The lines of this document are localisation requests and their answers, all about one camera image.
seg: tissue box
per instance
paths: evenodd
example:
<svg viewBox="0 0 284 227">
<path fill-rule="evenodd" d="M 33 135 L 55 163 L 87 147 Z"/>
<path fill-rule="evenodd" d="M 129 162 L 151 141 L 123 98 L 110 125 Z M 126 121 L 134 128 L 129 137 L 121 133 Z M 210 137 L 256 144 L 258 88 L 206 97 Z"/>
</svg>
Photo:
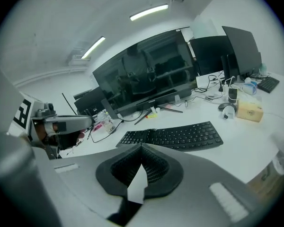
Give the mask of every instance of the tissue box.
<svg viewBox="0 0 284 227">
<path fill-rule="evenodd" d="M 237 117 L 260 122 L 263 117 L 263 109 L 259 103 L 238 101 Z"/>
</svg>

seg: ceiling light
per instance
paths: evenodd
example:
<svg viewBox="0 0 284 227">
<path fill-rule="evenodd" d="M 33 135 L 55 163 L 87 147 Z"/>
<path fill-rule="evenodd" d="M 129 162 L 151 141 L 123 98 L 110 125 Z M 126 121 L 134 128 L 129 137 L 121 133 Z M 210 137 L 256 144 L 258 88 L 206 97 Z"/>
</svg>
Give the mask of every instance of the ceiling light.
<svg viewBox="0 0 284 227">
<path fill-rule="evenodd" d="M 104 41 L 105 38 L 102 36 L 100 39 L 98 39 L 90 48 L 88 51 L 86 51 L 86 53 L 82 56 L 81 59 L 85 59 L 86 57 L 88 57 L 88 55 L 99 45 L 101 44 L 102 41 Z"/>
<path fill-rule="evenodd" d="M 134 21 L 134 20 L 136 20 L 136 19 L 138 19 L 138 18 L 140 18 L 140 17 L 143 17 L 143 16 L 145 16 L 145 15 L 148 15 L 148 14 L 150 14 L 150 13 L 154 13 L 154 12 L 161 11 L 161 10 L 168 9 L 168 8 L 169 8 L 168 4 L 160 5 L 160 6 L 157 6 L 157 7 L 148 9 L 148 10 L 145 10 L 145 11 L 143 11 L 143 12 L 137 13 L 137 14 L 135 14 L 135 15 L 132 15 L 132 16 L 130 16 L 129 18 L 130 18 L 132 21 Z"/>
</svg>

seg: computer mouse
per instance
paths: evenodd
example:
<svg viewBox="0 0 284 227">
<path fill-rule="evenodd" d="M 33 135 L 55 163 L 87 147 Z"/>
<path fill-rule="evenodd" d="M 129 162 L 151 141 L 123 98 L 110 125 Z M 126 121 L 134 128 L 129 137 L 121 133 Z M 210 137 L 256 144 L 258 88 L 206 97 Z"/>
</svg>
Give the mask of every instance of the computer mouse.
<svg viewBox="0 0 284 227">
<path fill-rule="evenodd" d="M 232 106 L 232 107 L 234 108 L 235 112 L 237 111 L 236 105 L 235 105 L 235 104 L 232 104 L 232 103 L 222 103 L 222 104 L 219 105 L 218 109 L 219 109 L 220 111 L 223 111 L 223 109 L 224 109 L 226 106 Z"/>
</svg>

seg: white desk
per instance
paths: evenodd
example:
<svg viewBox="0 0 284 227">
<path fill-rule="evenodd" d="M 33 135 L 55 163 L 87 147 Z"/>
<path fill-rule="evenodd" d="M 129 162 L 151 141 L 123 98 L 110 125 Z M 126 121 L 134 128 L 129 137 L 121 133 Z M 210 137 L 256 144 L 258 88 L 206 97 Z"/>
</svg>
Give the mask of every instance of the white desk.
<svg viewBox="0 0 284 227">
<path fill-rule="evenodd" d="M 107 139 L 93 143 L 91 138 L 87 140 L 86 135 L 84 141 L 73 148 L 73 152 L 67 149 L 60 154 L 63 158 L 76 157 L 115 149 L 116 144 L 127 131 L 169 128 L 211 121 L 224 144 L 213 149 L 188 152 L 188 154 L 209 159 L 247 183 L 270 163 L 278 152 L 278 146 L 284 144 L 284 120 L 267 114 L 274 113 L 284 118 L 284 77 L 276 74 L 271 76 L 280 80 L 280 83 L 270 94 L 261 90 L 257 91 L 256 96 L 262 97 L 262 107 L 265 112 L 259 123 L 239 118 L 224 120 L 219 117 L 217 104 L 196 98 L 188 103 L 187 108 L 184 104 L 180 107 L 172 107 L 184 113 L 161 111 L 158 117 L 143 119 L 137 125 L 134 125 L 134 122 L 124 122 Z M 219 86 L 211 88 L 207 94 L 218 92 L 218 88 Z M 117 125 L 119 122 L 120 120 L 115 120 L 114 124 Z M 102 128 L 92 133 L 94 141 L 105 136 L 107 133 Z"/>
</svg>

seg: white ceiling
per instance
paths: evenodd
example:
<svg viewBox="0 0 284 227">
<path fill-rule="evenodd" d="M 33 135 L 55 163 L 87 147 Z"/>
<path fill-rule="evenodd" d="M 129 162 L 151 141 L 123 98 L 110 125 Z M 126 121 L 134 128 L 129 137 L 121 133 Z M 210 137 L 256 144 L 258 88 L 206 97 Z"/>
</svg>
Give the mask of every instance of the white ceiling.
<svg viewBox="0 0 284 227">
<path fill-rule="evenodd" d="M 164 3 L 174 13 L 160 12 L 136 23 L 129 19 L 132 14 Z M 128 31 L 158 24 L 177 14 L 192 21 L 197 13 L 190 11 L 179 0 L 20 0 L 0 28 L 0 67 L 13 82 L 40 73 L 69 70 L 72 54 L 83 54 L 104 36 L 103 45 L 91 54 L 88 66 L 92 66 Z"/>
</svg>

